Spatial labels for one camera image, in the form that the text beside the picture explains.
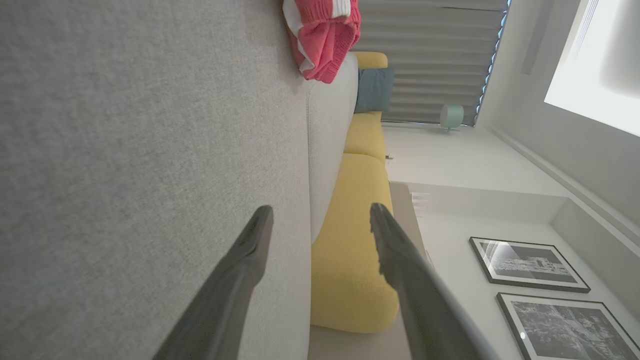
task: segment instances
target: black picture frame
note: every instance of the black picture frame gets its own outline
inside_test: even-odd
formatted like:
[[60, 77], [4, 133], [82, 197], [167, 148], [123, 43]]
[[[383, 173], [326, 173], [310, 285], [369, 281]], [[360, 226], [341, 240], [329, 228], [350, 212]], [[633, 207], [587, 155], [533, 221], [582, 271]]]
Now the black picture frame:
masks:
[[[500, 308], [509, 324], [509, 328], [518, 343], [518, 347], [525, 360], [543, 360], [552, 358], [577, 359], [575, 354], [568, 355], [567, 352], [578, 352], [580, 350], [599, 352], [602, 359], [623, 359], [639, 360], [640, 347], [629, 335], [627, 330], [620, 324], [618, 319], [611, 313], [611, 310], [603, 303], [588, 300], [560, 299], [553, 297], [537, 297], [531, 295], [520, 295], [512, 293], [498, 293], [496, 295]], [[518, 306], [525, 311], [525, 320], [522, 320], [512, 300], [517, 300]], [[531, 311], [528, 308], [533, 305], [540, 306], [541, 311]], [[527, 316], [527, 313], [534, 313], [534, 316]], [[527, 327], [544, 331], [540, 327], [554, 328], [552, 342], [548, 337], [537, 336], [537, 331], [527, 331]], [[603, 329], [606, 336], [600, 337], [600, 341], [594, 341]], [[580, 343], [581, 347], [572, 347], [568, 344]]]
[[[591, 288], [584, 279], [582, 279], [580, 274], [573, 269], [569, 261], [567, 261], [553, 245], [480, 238], [477, 236], [471, 236], [469, 243], [486, 278], [492, 284], [570, 291], [575, 293], [588, 293], [591, 291]], [[489, 258], [482, 244], [491, 246], [494, 254], [495, 250], [500, 246], [508, 245], [511, 247], [512, 257], [504, 258], [503, 261], [499, 263], [503, 268], [498, 269], [495, 267], [497, 262], [494, 258], [494, 256], [497, 255]], [[534, 257], [522, 259], [523, 255], [517, 254], [517, 252], [535, 252], [537, 254], [533, 254]], [[549, 272], [521, 270], [521, 268], [526, 268], [527, 264], [530, 264], [532, 268], [536, 268], [537, 270], [540, 268], [550, 270]]]

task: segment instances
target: black and white photo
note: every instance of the black and white photo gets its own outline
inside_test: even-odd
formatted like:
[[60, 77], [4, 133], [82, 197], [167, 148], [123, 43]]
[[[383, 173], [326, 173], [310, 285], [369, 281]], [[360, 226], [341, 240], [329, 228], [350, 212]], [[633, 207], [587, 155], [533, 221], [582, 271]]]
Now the black and white photo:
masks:
[[640, 360], [640, 348], [601, 302], [499, 293], [526, 360]]
[[588, 293], [589, 286], [553, 245], [470, 239], [489, 282]]

